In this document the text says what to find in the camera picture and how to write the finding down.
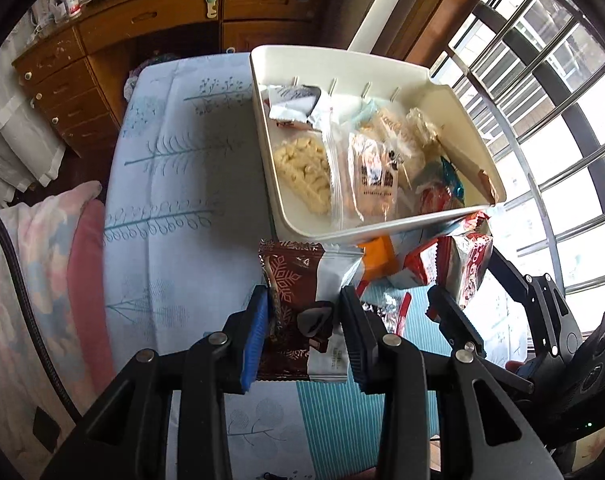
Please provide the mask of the white red bottle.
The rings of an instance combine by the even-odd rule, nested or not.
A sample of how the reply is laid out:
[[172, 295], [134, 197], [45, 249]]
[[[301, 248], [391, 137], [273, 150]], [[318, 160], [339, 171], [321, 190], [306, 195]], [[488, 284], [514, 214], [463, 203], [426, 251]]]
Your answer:
[[70, 18], [73, 18], [80, 13], [80, 0], [64, 0], [64, 3], [67, 14]]

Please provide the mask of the white plastic storage bin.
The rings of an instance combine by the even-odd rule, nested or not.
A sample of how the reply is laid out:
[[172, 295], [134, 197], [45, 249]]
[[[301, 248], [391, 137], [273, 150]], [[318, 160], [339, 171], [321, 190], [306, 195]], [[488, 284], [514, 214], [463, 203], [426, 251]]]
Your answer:
[[361, 242], [507, 198], [469, 113], [426, 68], [294, 46], [258, 47], [249, 61], [282, 240]]

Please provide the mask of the clear bag yellow pastries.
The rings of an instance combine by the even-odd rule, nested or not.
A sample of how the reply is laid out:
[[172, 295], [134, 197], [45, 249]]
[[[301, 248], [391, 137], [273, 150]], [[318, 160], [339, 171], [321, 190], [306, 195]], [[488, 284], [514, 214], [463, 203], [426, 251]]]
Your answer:
[[353, 122], [334, 124], [329, 147], [333, 177], [332, 216], [339, 229], [406, 218], [414, 213], [401, 185], [403, 163], [388, 146]]

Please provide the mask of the red Cookies snack pack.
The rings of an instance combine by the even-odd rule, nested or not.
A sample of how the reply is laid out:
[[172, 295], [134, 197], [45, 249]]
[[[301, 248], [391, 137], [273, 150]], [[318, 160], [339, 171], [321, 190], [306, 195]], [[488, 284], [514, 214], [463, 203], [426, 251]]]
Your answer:
[[362, 301], [365, 311], [376, 314], [388, 333], [403, 336], [410, 311], [412, 295], [409, 292], [380, 292], [375, 297]]

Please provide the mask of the red biscuit roll pack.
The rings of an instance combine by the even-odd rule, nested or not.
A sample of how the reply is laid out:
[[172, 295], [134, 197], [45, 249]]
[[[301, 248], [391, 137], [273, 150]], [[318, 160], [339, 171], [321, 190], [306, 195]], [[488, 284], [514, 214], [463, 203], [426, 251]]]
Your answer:
[[406, 287], [444, 287], [464, 310], [481, 287], [492, 252], [489, 217], [478, 211], [404, 256], [403, 281]]

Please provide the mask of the clear bag soda crackers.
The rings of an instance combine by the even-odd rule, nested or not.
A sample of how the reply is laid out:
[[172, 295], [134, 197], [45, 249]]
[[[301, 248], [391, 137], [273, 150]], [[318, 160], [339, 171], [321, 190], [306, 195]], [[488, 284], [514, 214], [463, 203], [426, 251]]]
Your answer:
[[406, 114], [395, 103], [369, 101], [353, 116], [353, 125], [363, 133], [385, 143], [413, 177], [424, 169], [427, 161], [438, 154], [438, 148], [423, 150], [410, 131]]

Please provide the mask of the window metal grille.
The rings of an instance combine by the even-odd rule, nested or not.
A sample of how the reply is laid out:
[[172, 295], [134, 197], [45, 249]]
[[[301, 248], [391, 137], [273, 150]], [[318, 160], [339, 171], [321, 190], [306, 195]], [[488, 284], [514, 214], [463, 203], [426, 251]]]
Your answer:
[[605, 47], [572, 0], [443, 0], [433, 22], [432, 78], [471, 116], [507, 193], [497, 244], [553, 276], [591, 332], [605, 310]]

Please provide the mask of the brown white wafer pack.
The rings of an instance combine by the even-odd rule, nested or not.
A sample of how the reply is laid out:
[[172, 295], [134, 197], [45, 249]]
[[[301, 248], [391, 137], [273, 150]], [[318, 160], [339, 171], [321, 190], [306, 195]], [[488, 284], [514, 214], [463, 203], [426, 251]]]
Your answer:
[[258, 379], [343, 382], [348, 356], [339, 294], [362, 276], [365, 251], [353, 245], [264, 240], [259, 259], [271, 295], [270, 327]]

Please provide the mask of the light blue patterned tablecloth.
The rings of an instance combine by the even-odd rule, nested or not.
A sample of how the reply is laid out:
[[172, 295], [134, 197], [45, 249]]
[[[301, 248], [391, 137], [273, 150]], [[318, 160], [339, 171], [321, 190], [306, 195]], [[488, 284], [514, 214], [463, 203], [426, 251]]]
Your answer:
[[[250, 57], [151, 65], [118, 136], [104, 224], [112, 362], [191, 347], [245, 308], [274, 237]], [[384, 400], [340, 382], [255, 382], [225, 401], [234, 476], [339, 479], [372, 468]]]

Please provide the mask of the small red candy pack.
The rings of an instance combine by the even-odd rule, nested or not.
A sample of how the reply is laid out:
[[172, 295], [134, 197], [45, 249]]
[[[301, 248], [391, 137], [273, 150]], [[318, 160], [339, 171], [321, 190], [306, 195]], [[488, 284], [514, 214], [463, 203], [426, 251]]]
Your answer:
[[417, 194], [417, 211], [420, 214], [431, 214], [451, 209], [462, 208], [465, 190], [462, 183], [434, 181], [423, 185]]

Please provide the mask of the beige soda cracker pack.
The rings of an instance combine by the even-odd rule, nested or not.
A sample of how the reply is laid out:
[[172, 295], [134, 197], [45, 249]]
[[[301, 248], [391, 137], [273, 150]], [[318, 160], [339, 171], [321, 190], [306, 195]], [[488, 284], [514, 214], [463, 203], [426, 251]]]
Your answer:
[[467, 154], [459, 150], [455, 144], [451, 144], [446, 139], [440, 139], [439, 143], [449, 156], [452, 165], [461, 171], [467, 180], [481, 192], [481, 195], [484, 196], [490, 206], [496, 206], [498, 203], [498, 192], [489, 174], [484, 169], [481, 169]]

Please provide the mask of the wooden desk with drawers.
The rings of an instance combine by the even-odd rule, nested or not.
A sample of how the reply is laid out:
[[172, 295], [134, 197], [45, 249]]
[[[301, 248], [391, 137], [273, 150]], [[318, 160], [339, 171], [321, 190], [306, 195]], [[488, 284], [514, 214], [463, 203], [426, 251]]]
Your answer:
[[113, 148], [124, 83], [143, 61], [316, 44], [329, 0], [93, 0], [13, 63], [36, 110], [78, 156]]

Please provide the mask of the orange snack pack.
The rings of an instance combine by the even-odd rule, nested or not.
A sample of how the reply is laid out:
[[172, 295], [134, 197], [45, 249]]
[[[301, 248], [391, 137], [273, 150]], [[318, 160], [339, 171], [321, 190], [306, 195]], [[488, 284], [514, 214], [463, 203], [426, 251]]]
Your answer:
[[359, 244], [363, 250], [362, 280], [372, 282], [400, 271], [400, 263], [388, 235]]

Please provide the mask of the clear pack peanut cookies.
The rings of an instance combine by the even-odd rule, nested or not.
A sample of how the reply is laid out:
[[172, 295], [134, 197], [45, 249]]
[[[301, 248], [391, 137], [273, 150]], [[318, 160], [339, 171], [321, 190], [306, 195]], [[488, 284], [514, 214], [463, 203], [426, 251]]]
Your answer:
[[314, 214], [331, 209], [331, 172], [323, 143], [316, 136], [298, 136], [273, 152], [276, 174]]

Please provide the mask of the green white plastic bag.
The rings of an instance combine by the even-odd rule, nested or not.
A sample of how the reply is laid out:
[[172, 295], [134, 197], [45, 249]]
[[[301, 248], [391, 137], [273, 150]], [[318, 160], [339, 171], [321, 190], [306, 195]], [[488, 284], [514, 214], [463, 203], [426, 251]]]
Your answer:
[[124, 83], [124, 89], [122, 89], [122, 95], [124, 96], [124, 99], [127, 102], [130, 102], [130, 100], [133, 96], [133, 91], [135, 89], [136, 84], [138, 83], [139, 75], [140, 75], [139, 72], [132, 70], [132, 72], [129, 73], [128, 78], [126, 79], [126, 82]]

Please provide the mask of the clear round rice cracker pack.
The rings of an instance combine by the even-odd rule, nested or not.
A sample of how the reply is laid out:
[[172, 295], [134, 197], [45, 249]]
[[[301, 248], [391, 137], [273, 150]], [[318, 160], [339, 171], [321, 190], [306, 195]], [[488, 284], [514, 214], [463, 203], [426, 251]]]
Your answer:
[[438, 129], [429, 118], [417, 107], [412, 107], [406, 114], [408, 127], [423, 150], [438, 145]]

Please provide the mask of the pastel floral blanket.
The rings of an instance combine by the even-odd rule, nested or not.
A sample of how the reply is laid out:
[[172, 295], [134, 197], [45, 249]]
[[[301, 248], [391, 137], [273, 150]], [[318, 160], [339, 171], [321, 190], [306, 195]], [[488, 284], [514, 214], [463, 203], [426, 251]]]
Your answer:
[[102, 185], [0, 209], [28, 295], [19, 304], [0, 245], [0, 450], [37, 479], [74, 428], [35, 342], [79, 413], [114, 378], [104, 310]]

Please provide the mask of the silver red stripe bag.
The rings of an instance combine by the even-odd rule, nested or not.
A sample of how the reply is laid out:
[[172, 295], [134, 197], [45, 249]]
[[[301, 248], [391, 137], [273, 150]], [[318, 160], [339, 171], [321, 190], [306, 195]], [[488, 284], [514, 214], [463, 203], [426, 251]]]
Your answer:
[[261, 89], [267, 116], [281, 127], [318, 130], [315, 110], [321, 100], [322, 90], [316, 86], [294, 84], [278, 86], [269, 84]]

